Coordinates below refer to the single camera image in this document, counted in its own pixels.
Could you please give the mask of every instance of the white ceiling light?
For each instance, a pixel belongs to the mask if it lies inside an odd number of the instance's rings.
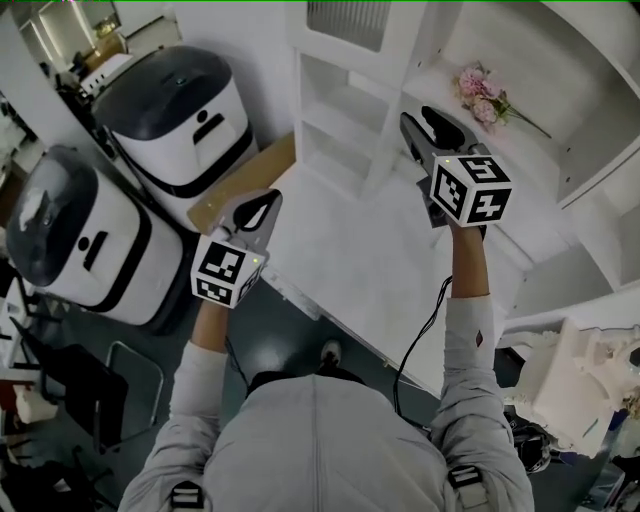
[[[82,31],[84,32],[84,35],[87,37],[87,40],[91,45],[91,48],[95,48],[95,45],[93,44],[93,39],[91,39],[91,31],[89,29],[89,26],[87,25],[87,22],[85,21],[84,16],[80,12],[80,6],[76,2],[72,2],[71,7],[73,7],[73,12],[75,13],[76,18],[78,18],[78,23],[80,23],[80,26],[82,27]]]
[[[49,61],[53,62],[51,52],[49,51],[49,48],[47,48],[47,45],[44,44],[44,39],[42,39],[42,35],[40,34],[38,27],[36,27],[36,24],[33,21],[30,21],[29,23],[31,24],[31,28],[33,29],[33,31],[36,33],[36,37],[38,38],[38,41],[40,41],[40,46],[42,46],[42,48],[44,49],[44,53],[47,54],[47,58],[49,59]]]
[[[56,42],[56,38],[53,37],[53,32],[51,31],[51,29],[47,25],[47,22],[44,19],[44,16],[42,16],[42,10],[40,11],[40,14],[38,16],[40,17],[40,21],[42,22],[42,26],[44,27],[44,31],[49,36],[49,41],[51,41],[51,44],[53,45],[53,49],[58,54],[58,57],[60,57],[62,59],[63,58],[62,57],[62,51],[60,51],[60,47],[58,46],[58,43]]]

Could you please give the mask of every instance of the chair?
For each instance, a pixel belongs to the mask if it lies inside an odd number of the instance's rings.
[[[3,277],[10,282],[6,290],[5,300],[0,307],[0,368],[7,369],[7,371],[2,372],[2,377],[7,379],[13,374],[20,373],[10,371],[11,368],[22,370],[32,368],[24,348],[22,353],[26,365],[23,362],[16,363],[15,361],[17,349],[22,346],[22,339],[20,333],[14,328],[11,319],[14,318],[24,327],[28,327],[37,320],[60,323],[62,319],[50,314],[37,312],[41,297],[34,293],[35,287],[30,284],[28,284],[28,287],[25,286],[22,276],[8,261],[3,260],[0,263],[0,267]]]
[[[155,362],[121,341],[115,341],[109,347],[106,363],[102,363],[81,345],[69,345],[60,349],[49,347],[18,322],[13,322],[42,366],[42,395],[45,398],[50,396],[46,393],[46,377],[65,386],[65,409],[78,425],[93,436],[96,451],[105,453],[107,450],[115,449],[146,433],[157,424],[158,404],[165,377]],[[122,376],[113,371],[115,355],[119,349],[127,350],[144,360],[153,366],[159,375],[149,425],[124,439],[121,432],[129,386]]]
[[[74,466],[67,467],[59,462],[47,461],[39,467],[24,467],[11,462],[6,446],[0,446],[0,462],[6,472],[2,480],[2,490],[16,512],[32,510],[73,510],[93,512],[103,505],[116,510],[116,504],[109,501],[95,488],[102,478],[113,475],[107,469],[89,478],[80,463],[78,453],[73,449]]]

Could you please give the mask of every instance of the person's arm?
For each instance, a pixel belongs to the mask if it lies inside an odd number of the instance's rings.
[[[202,302],[175,374],[169,421],[160,429],[142,472],[127,487],[119,510],[165,510],[176,485],[185,480],[201,484],[220,434],[227,315],[227,308]]]
[[[493,371],[496,343],[482,236],[477,228],[457,226],[452,235],[444,386],[432,440],[449,468],[480,470],[491,510],[533,511],[531,484],[513,447]]]

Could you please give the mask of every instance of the pink flower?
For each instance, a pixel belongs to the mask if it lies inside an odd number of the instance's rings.
[[[471,106],[471,113],[478,121],[480,121],[486,128],[494,124],[498,120],[498,114],[493,105],[483,99],[476,98]]]
[[[458,78],[458,87],[462,96],[473,97],[483,92],[484,73],[477,69],[465,68]]]
[[[487,98],[495,99],[502,94],[502,87],[490,80],[482,81],[482,91]]]

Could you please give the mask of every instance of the white cabinet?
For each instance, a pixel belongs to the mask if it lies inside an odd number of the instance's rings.
[[[421,2],[292,2],[287,35],[307,55],[399,87],[424,10]]]
[[[429,105],[512,168],[515,206],[494,236],[520,269],[509,278],[521,279],[510,319],[640,279],[640,16],[630,5],[301,2],[286,10],[306,167],[354,201],[392,172],[424,175],[399,116]],[[496,71],[512,104],[550,139],[519,119],[494,133],[473,120],[452,78],[475,61]]]

